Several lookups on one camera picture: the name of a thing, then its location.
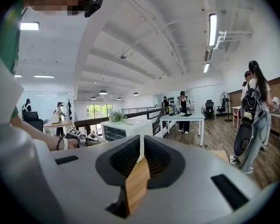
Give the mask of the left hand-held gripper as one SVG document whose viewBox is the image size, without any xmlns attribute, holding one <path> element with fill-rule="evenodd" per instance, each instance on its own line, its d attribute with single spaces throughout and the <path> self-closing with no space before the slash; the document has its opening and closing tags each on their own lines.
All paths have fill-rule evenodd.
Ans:
<svg viewBox="0 0 280 224">
<path fill-rule="evenodd" d="M 94 146 L 94 145 L 98 145 L 98 144 L 107 143 L 106 140 L 102 139 L 101 136 L 97 135 L 96 133 L 94 133 L 92 131 L 86 137 L 80 131 L 71 129 L 66 133 L 65 138 L 68 140 L 70 140 L 70 139 L 78 140 L 78 144 L 76 145 L 76 148 Z"/>
</svg>

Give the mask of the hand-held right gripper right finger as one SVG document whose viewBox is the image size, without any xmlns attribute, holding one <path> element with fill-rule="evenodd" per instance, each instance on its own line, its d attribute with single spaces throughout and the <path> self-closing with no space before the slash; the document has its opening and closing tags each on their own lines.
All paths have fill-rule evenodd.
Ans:
<svg viewBox="0 0 280 224">
<path fill-rule="evenodd" d="M 243 224 L 262 208 L 257 184 L 215 154 L 145 137 L 150 179 L 133 224 Z"/>
</svg>

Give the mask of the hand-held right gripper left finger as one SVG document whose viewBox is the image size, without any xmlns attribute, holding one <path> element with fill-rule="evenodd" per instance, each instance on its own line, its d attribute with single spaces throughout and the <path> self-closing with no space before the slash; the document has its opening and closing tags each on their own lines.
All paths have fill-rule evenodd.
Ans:
<svg viewBox="0 0 280 224">
<path fill-rule="evenodd" d="M 128 215 L 126 180 L 140 156 L 138 135 L 53 154 L 52 224 L 140 224 Z"/>
</svg>

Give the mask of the white oven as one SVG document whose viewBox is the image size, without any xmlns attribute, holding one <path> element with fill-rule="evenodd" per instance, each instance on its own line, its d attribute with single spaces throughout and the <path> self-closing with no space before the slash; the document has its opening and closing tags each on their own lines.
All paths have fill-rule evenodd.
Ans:
<svg viewBox="0 0 280 224">
<path fill-rule="evenodd" d="M 123 122 L 105 121 L 101 123 L 102 135 L 103 126 L 109 126 L 126 131 L 126 137 L 135 135 L 153 135 L 152 121 L 148 119 L 126 119 L 126 122 L 133 123 L 127 125 Z"/>
</svg>

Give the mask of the pale artificial flower bouquet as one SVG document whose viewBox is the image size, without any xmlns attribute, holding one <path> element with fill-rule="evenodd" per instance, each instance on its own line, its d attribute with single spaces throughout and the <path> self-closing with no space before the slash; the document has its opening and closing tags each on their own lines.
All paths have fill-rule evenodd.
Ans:
<svg viewBox="0 0 280 224">
<path fill-rule="evenodd" d="M 133 123 L 126 122 L 128 117 L 121 112 L 112 111 L 109 114 L 109 121 L 110 122 L 123 122 L 127 125 L 133 125 Z"/>
</svg>

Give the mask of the white power strip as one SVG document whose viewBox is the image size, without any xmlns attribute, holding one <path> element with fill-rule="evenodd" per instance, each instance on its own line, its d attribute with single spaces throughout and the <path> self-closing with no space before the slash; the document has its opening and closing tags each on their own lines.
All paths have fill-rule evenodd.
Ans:
<svg viewBox="0 0 280 224">
<path fill-rule="evenodd" d="M 233 166 L 239 167 L 240 166 L 240 162 L 238 160 L 238 158 L 234 155 L 230 155 L 229 157 L 229 163 Z"/>
</svg>

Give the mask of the long wooden desk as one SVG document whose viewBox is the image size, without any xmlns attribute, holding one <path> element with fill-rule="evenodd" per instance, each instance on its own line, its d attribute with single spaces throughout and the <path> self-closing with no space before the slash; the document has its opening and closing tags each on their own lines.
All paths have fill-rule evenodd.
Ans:
<svg viewBox="0 0 280 224">
<path fill-rule="evenodd" d="M 43 126 L 43 132 L 49 135 L 56 135 L 56 129 L 62 128 L 64 133 L 67 133 L 70 129 L 73 129 L 73 122 L 72 120 L 62 120 L 58 123 L 52 123 L 51 121 L 48 121 Z"/>
</svg>

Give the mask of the black coat rack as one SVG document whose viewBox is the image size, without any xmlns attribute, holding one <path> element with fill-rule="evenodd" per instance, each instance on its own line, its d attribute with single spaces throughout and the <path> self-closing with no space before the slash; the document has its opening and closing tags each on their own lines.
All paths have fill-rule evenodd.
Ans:
<svg viewBox="0 0 280 224">
<path fill-rule="evenodd" d="M 68 120 L 72 120 L 72 111 L 71 111 L 71 99 L 70 98 L 67 98 L 66 99 L 66 118 Z"/>
</svg>

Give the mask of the dark metal railing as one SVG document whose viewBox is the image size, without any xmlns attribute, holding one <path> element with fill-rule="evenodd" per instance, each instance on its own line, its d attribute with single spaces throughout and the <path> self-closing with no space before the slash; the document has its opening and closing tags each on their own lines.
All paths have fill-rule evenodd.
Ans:
<svg viewBox="0 0 280 224">
<path fill-rule="evenodd" d="M 153 107 L 144 107 L 144 108 L 131 108 L 131 109 L 122 109 L 123 115 L 126 118 L 135 118 L 139 116 L 145 116 L 147 119 L 152 121 L 153 135 L 156 135 L 161 131 L 161 116 L 165 116 L 166 112 L 169 114 L 177 114 L 177 109 L 169 106 L 165 108 L 153 108 Z M 94 119 L 85 119 L 81 121 L 74 121 L 74 127 L 79 130 L 79 128 L 84 127 L 86 134 L 90 134 L 91 126 L 101 124 L 104 121 L 108 121 L 108 117 L 104 118 L 94 118 Z"/>
</svg>

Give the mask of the black mesh office chair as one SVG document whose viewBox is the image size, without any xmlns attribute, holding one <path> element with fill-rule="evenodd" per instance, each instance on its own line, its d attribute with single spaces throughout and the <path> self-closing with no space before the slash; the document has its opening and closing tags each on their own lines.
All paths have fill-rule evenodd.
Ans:
<svg viewBox="0 0 280 224">
<path fill-rule="evenodd" d="M 211 118 L 215 116 L 214 112 L 214 102 L 212 100 L 207 100 L 203 108 L 203 114 L 205 118 Z"/>
</svg>

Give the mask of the black standing fan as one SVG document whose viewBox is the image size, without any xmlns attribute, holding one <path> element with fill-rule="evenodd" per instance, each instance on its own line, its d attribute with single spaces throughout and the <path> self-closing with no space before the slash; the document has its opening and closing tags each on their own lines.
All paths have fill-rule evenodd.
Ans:
<svg viewBox="0 0 280 224">
<path fill-rule="evenodd" d="M 221 105 L 217 107 L 217 112 L 219 112 L 219 114 L 227 114 L 225 122 L 232 122 L 232 119 L 230 118 L 232 100 L 229 93 L 225 91 L 221 93 L 220 104 Z"/>
</svg>

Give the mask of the black backpack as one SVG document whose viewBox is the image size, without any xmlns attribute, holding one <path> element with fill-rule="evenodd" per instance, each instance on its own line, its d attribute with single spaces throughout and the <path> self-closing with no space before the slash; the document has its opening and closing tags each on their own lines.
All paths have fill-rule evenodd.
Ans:
<svg viewBox="0 0 280 224">
<path fill-rule="evenodd" d="M 242 99 L 241 115 L 244 122 L 251 124 L 256 123 L 264 115 L 264 103 L 261 99 L 260 93 L 256 88 L 251 88 L 250 84 L 247 83 L 247 91 L 244 98 Z"/>
</svg>

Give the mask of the ceiling air conditioner unit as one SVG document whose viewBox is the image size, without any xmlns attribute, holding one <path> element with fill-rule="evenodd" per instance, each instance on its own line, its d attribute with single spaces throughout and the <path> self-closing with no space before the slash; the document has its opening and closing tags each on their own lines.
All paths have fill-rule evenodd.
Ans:
<svg viewBox="0 0 280 224">
<path fill-rule="evenodd" d="M 211 60 L 214 46 L 207 46 L 205 48 L 204 61 L 207 63 Z"/>
</svg>

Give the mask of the square ceiling panel light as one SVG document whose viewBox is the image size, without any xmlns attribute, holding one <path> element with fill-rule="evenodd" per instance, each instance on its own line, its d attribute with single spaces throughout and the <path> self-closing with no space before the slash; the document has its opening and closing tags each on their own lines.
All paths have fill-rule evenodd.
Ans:
<svg viewBox="0 0 280 224">
<path fill-rule="evenodd" d="M 20 25 L 20 30 L 38 31 L 39 22 L 22 22 Z"/>
</svg>

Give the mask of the long ceiling tube light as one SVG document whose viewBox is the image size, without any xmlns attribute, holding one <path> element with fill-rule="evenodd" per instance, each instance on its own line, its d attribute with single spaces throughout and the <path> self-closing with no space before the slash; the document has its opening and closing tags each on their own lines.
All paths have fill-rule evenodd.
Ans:
<svg viewBox="0 0 280 224">
<path fill-rule="evenodd" d="M 217 32 L 217 15 L 216 14 L 209 15 L 209 24 L 210 24 L 209 46 L 213 46 L 215 43 L 216 32 Z"/>
</svg>

